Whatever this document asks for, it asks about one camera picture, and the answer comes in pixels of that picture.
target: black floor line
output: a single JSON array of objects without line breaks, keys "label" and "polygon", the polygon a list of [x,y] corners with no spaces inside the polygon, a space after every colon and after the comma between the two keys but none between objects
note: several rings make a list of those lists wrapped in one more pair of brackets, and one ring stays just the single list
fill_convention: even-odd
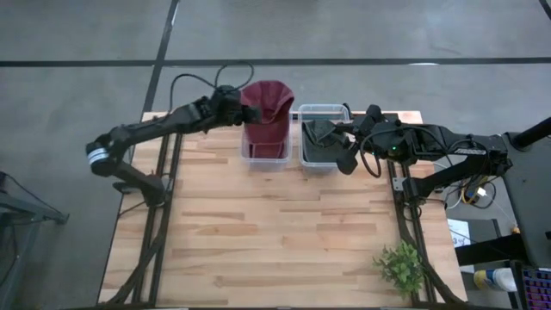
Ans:
[{"label": "black floor line", "polygon": [[158,48],[157,58],[155,59],[155,65],[153,66],[152,79],[149,81],[147,87],[147,93],[145,94],[144,107],[142,112],[149,112],[153,108],[153,101],[155,100],[155,94],[157,93],[158,80],[161,76],[161,71],[164,65],[164,56],[166,56],[166,50],[169,47],[170,34],[172,34],[172,27],[176,19],[176,10],[180,0],[172,0],[170,3],[169,14],[166,16],[166,22],[164,24],[163,38]]},{"label": "black floor line", "polygon": [[253,65],[520,65],[551,64],[551,57],[507,58],[403,58],[403,59],[168,59],[164,66],[220,66],[243,60]]},{"label": "black floor line", "polygon": [[549,3],[547,0],[539,0],[540,4],[542,5],[543,10],[545,11],[545,14],[548,15],[549,20],[551,20],[551,7],[549,7]]},{"label": "black floor line", "polygon": [[0,67],[127,67],[153,66],[155,60],[17,60],[0,61]]}]

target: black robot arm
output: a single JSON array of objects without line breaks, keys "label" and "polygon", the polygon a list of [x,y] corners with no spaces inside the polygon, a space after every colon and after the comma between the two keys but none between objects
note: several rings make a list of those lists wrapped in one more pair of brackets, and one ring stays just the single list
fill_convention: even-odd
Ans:
[{"label": "black robot arm", "polygon": [[506,145],[499,135],[452,133],[437,125],[389,121],[375,105],[369,106],[366,114],[357,116],[352,123],[337,124],[336,131],[354,136],[354,142],[344,145],[345,155],[337,160],[339,170],[345,174],[356,168],[359,150],[373,154],[377,160],[389,159],[405,165],[418,160],[436,161],[448,154],[467,156],[463,162],[428,177],[405,178],[401,185],[408,203],[422,203],[435,188],[469,177],[501,176],[511,167]]},{"label": "black robot arm", "polygon": [[166,116],[115,127],[86,145],[92,172],[102,177],[118,177],[129,187],[140,189],[149,206],[163,203],[165,189],[161,177],[145,175],[125,163],[122,158],[127,149],[171,133],[206,133],[216,127],[260,121],[260,112],[242,105],[239,99],[239,90],[220,86],[210,98],[204,96]]}]

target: wooden tabletop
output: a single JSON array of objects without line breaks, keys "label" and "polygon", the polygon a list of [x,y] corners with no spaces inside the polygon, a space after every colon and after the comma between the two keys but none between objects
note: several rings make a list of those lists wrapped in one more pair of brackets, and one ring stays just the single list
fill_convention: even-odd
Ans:
[{"label": "wooden tabletop", "polygon": [[[417,111],[394,113],[404,122],[422,122]],[[144,120],[163,114],[145,113]],[[410,305],[372,267],[384,245],[400,242],[386,165],[378,179],[360,160],[350,176],[308,176],[295,129],[293,158],[279,172],[248,169],[239,154],[242,127],[184,137],[158,306]],[[137,145],[133,165],[151,173],[159,148],[160,139]],[[433,171],[427,162],[411,167],[415,177]],[[141,195],[128,195],[121,210],[140,201]],[[145,218],[144,206],[118,220],[99,301],[113,296],[136,266]],[[430,262],[466,300],[443,206],[423,205],[421,225]]]}]

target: dark fabric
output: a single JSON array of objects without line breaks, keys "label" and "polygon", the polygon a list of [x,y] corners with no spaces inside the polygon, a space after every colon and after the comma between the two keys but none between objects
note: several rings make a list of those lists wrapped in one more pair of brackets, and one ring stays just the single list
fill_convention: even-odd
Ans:
[{"label": "dark fabric", "polygon": [[302,123],[302,150],[304,160],[309,163],[335,163],[345,150],[344,135],[333,133],[331,121],[307,121]]},{"label": "dark fabric", "polygon": [[285,158],[293,91],[280,81],[258,81],[241,90],[241,103],[259,107],[261,124],[245,124],[251,158]]}]

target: leaves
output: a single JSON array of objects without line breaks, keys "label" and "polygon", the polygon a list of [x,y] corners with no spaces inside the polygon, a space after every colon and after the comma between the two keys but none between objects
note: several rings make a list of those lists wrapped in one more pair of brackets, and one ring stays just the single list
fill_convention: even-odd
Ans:
[{"label": "leaves", "polygon": [[373,266],[381,270],[381,277],[392,282],[404,298],[421,289],[423,268],[413,245],[402,241],[395,250],[385,246],[380,257],[373,257]]}]

